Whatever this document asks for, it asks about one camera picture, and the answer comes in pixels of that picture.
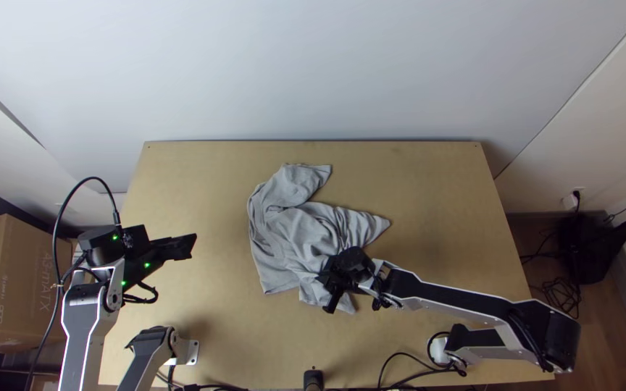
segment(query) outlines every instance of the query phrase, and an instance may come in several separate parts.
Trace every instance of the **cardboard box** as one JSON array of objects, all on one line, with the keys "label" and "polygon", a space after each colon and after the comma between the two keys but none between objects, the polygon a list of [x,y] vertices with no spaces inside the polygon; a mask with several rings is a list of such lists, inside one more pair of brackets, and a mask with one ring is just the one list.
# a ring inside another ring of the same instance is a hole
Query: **cardboard box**
[{"label": "cardboard box", "polygon": [[[56,282],[52,236],[3,214],[0,216],[0,352],[11,353],[40,344],[54,307]],[[70,265],[71,245],[57,240],[61,273]],[[47,342],[66,337],[57,321]]]}]

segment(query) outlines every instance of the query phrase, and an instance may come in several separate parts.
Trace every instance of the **wooden table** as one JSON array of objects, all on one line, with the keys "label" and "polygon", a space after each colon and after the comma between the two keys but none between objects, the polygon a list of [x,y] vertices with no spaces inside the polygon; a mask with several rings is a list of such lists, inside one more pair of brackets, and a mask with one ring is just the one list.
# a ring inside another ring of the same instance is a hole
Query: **wooden table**
[{"label": "wooden table", "polygon": [[[430,311],[374,312],[357,296],[355,315],[326,314],[291,290],[264,295],[248,236],[246,202],[283,163],[332,164],[313,199],[389,218],[366,248],[429,282],[530,298],[483,150],[474,142],[151,142],[143,147],[122,209],[125,226],[150,238],[198,235],[193,259],[168,261],[146,282],[153,305],[129,305],[108,334],[101,384],[118,384],[140,330],[172,325],[200,341],[182,383],[227,382],[249,388],[300,388],[303,372],[325,372],[328,387],[375,387],[381,364],[405,351],[426,359],[427,339],[462,322]],[[130,293],[142,294],[137,289]],[[422,369],[397,358],[384,384]],[[414,385],[552,379],[524,361],[483,361],[468,376],[436,374]]]}]

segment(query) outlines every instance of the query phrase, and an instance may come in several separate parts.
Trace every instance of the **gray t-shirt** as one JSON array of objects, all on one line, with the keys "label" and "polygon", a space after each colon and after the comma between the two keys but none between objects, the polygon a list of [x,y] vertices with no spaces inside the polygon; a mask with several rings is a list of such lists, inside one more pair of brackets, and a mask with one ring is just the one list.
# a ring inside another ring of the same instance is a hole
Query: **gray t-shirt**
[{"label": "gray t-shirt", "polygon": [[[391,222],[367,212],[306,202],[332,167],[284,164],[248,199],[250,247],[265,294],[299,287],[301,301],[324,306],[329,292],[315,277],[328,256],[373,242]],[[338,309],[353,314],[348,294]]]}]

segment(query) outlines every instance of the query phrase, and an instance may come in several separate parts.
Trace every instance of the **power outlet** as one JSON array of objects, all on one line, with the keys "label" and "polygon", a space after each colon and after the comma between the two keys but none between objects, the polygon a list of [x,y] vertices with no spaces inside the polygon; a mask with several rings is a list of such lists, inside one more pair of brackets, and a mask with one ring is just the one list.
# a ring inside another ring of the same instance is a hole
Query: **power outlet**
[{"label": "power outlet", "polygon": [[[574,211],[574,210],[576,210],[576,208],[579,206],[581,201],[583,201],[583,191],[585,189],[586,188],[584,188],[584,187],[573,188],[572,191],[569,194],[567,194],[565,197],[563,197],[560,200],[560,203],[562,204],[562,208],[565,211]],[[575,191],[579,192],[579,198],[577,198],[576,195],[574,195]]]}]

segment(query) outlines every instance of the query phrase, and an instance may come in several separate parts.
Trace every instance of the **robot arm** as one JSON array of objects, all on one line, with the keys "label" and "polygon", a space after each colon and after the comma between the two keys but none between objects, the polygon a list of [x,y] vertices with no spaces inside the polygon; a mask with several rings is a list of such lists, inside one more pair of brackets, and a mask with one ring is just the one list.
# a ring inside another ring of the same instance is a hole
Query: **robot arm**
[{"label": "robot arm", "polygon": [[511,302],[498,296],[422,281],[415,273],[377,259],[361,248],[331,256],[318,280],[332,295],[323,309],[333,313],[345,291],[373,297],[373,309],[427,308],[484,325],[453,326],[448,337],[430,346],[435,361],[473,365],[483,358],[529,361],[544,371],[571,372],[576,361],[581,326],[539,300]]},{"label": "robot arm", "polygon": [[[95,282],[84,283],[76,270],[64,295],[62,327],[67,334],[59,391],[95,390],[105,337],[124,305],[123,293],[170,259],[191,257],[196,235],[149,240],[143,225],[100,227],[79,236]],[[127,346],[135,357],[119,390],[148,390],[162,365],[194,365],[199,344],[172,327],[140,332]]]}]

